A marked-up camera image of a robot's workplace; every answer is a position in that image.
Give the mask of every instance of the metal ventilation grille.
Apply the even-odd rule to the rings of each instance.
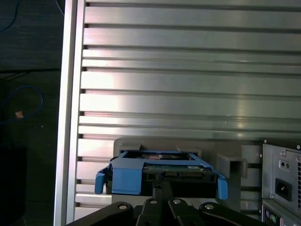
[[[298,163],[298,208],[301,209],[301,163]]]

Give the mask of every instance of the blue cable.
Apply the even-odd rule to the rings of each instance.
[[[44,105],[44,99],[43,99],[43,96],[42,96],[42,93],[39,91],[39,89],[37,87],[34,87],[34,86],[21,86],[19,88],[17,88],[15,91],[13,91],[1,104],[1,108],[3,108],[3,106],[17,93],[19,92],[20,90],[22,89],[26,89],[26,88],[29,88],[29,89],[33,89],[35,90],[38,94],[39,94],[39,97],[41,99],[41,103],[39,105],[39,107],[34,111],[32,112],[31,114],[28,114],[26,116],[24,116],[23,118],[20,118],[20,119],[8,119],[6,121],[2,121],[0,122],[0,125],[3,125],[3,124],[7,124],[7,123],[10,123],[10,122],[14,122],[14,121],[18,121],[18,120],[22,120],[22,119],[28,119],[32,116],[34,116],[36,113],[38,113],[43,105]]]
[[[11,25],[13,25],[13,23],[14,23],[16,17],[17,17],[18,6],[19,6],[19,0],[16,0],[15,14],[13,16],[13,19],[11,20],[11,22],[6,27],[1,28],[0,32],[5,31],[6,29],[10,28]]]

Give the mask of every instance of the dark background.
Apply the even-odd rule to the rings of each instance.
[[[11,21],[15,0],[0,0],[0,29]],[[63,15],[55,0],[20,0],[13,25],[0,32],[0,72],[5,70],[61,68]],[[60,71],[30,73],[9,81],[0,73],[0,103],[16,88],[32,85],[41,91],[44,105],[33,117],[0,125],[1,142],[26,148],[27,226],[53,223]],[[39,106],[39,95],[23,89],[4,106],[5,119],[24,115]],[[5,159],[7,164],[14,158]],[[17,224],[24,225],[23,219]]]

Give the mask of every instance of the black mechanical arm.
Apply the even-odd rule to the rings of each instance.
[[[199,209],[175,199],[169,182],[153,182],[152,198],[143,206],[116,202],[68,226],[266,226],[258,220],[207,202]]]

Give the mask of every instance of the slotted aluminum panel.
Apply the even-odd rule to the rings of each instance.
[[[299,139],[300,11],[299,0],[67,0],[75,52],[63,59],[57,168],[68,177],[56,185],[56,197],[68,187],[66,222],[110,203],[92,191],[117,138]]]

